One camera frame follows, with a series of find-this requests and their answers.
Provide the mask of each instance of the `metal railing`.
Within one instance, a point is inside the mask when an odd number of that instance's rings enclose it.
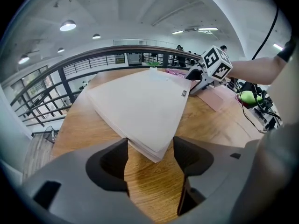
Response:
[[[15,105],[18,100],[22,100],[23,104],[20,104],[15,112],[19,112],[18,117],[24,117],[22,120],[25,122],[26,126],[33,125],[41,125],[44,127],[44,123],[60,120],[65,118],[65,114],[62,114],[61,111],[66,113],[71,105],[74,103],[76,97],[82,90],[72,91],[69,85],[69,82],[74,81],[76,79],[80,79],[82,77],[95,75],[99,72],[109,71],[109,70],[121,70],[121,69],[136,69],[136,68],[148,68],[147,65],[138,65],[138,66],[124,66],[124,67],[114,67],[117,64],[125,64],[125,56],[126,53],[139,53],[140,63],[148,63],[148,62],[159,62],[159,68],[175,68],[175,69],[185,69],[188,70],[190,67],[190,60],[199,60],[201,57],[198,55],[194,55],[191,53],[183,52],[180,50],[174,50],[169,48],[162,47],[153,47],[153,46],[113,46],[106,47],[101,49],[91,50],[85,53],[78,54],[76,56],[67,58],[51,67],[49,67],[45,72],[41,73],[38,77],[32,80],[19,94],[11,102],[11,106]],[[82,73],[80,71],[91,69],[91,72]],[[59,82],[53,84],[52,86],[44,89],[43,91],[35,94],[29,99],[25,99],[24,94],[30,88],[38,84],[41,79],[46,78],[47,76],[53,74],[58,71],[60,80]],[[71,78],[67,78],[70,74],[77,73],[76,76]],[[58,97],[52,98],[50,92],[58,87],[63,86],[65,93]],[[29,105],[29,102],[33,102],[36,98],[39,97],[40,102],[38,105]],[[48,110],[44,113],[36,114],[36,110],[42,107],[43,105],[49,103],[55,103],[55,101],[68,98],[69,103],[67,105],[63,105],[63,107],[56,107],[54,110]],[[20,109],[26,107],[23,112],[20,113]],[[54,112],[59,112],[60,116],[49,118],[49,119],[41,119],[44,115],[53,114]]]

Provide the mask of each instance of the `fluorescent light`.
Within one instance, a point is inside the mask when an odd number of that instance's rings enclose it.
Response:
[[[93,39],[99,39],[99,38],[101,38],[101,36],[99,34],[94,34],[93,35]]]
[[[281,46],[278,46],[277,44],[273,44],[273,47],[276,47],[279,50],[282,50],[283,48]]]
[[[173,32],[172,34],[179,34],[179,33],[183,33],[183,31]]]
[[[58,49],[57,53],[60,53],[60,52],[63,52],[63,51],[64,51],[64,49],[61,47],[61,48]]]
[[[217,31],[217,28],[198,28],[199,31]]]
[[[60,26],[60,31],[70,31],[76,27],[76,23],[73,20],[67,20]]]
[[[29,60],[29,57],[27,55],[22,55],[18,63],[24,64],[28,60]]]

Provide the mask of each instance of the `floor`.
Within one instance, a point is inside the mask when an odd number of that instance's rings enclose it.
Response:
[[[28,148],[23,172],[23,181],[46,165],[53,157],[53,144],[43,138],[43,134],[35,134]]]

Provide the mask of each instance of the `wooden table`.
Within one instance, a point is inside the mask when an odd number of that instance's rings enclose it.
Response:
[[[86,97],[86,91],[99,84],[143,70],[98,73],[70,108],[59,131],[52,155],[56,157],[119,138],[94,111]],[[261,129],[256,118],[249,111],[247,114]],[[229,108],[215,112],[197,96],[188,98],[176,136],[236,147],[244,147],[248,141],[262,137],[246,120],[237,101]],[[128,156],[125,181],[128,183],[132,202],[155,222],[175,219],[184,176],[174,159],[172,144],[163,160],[158,163],[153,163],[131,146],[128,147]]]

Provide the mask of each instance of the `white paper stack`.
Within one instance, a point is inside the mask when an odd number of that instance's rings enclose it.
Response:
[[[132,147],[161,161],[182,117],[191,81],[146,70],[87,92],[95,111]]]

